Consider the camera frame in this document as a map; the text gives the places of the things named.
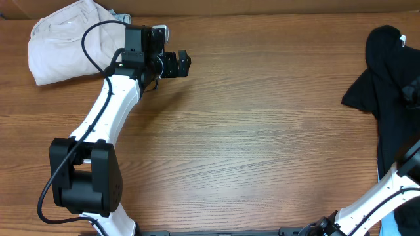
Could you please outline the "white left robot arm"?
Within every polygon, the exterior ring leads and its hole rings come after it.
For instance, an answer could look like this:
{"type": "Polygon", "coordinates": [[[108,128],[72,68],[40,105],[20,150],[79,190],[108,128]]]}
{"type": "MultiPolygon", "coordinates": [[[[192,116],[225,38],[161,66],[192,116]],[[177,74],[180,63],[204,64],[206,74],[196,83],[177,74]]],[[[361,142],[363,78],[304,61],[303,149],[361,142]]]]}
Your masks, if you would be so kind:
{"type": "Polygon", "coordinates": [[[150,84],[187,77],[187,52],[166,52],[166,25],[125,26],[125,42],[110,65],[100,70],[104,84],[80,126],[49,148],[51,177],[37,204],[47,224],[88,221],[98,235],[140,235],[121,204],[123,178],[115,144],[132,108],[150,84]]]}

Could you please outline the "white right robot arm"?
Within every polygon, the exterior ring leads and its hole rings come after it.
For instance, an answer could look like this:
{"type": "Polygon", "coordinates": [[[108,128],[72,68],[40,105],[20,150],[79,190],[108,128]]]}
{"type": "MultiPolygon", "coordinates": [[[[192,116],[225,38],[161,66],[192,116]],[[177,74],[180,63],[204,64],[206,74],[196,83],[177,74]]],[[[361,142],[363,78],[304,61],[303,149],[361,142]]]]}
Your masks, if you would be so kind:
{"type": "Polygon", "coordinates": [[[419,138],[403,147],[389,171],[350,206],[319,219],[309,235],[360,236],[400,205],[419,196],[419,138]]]}

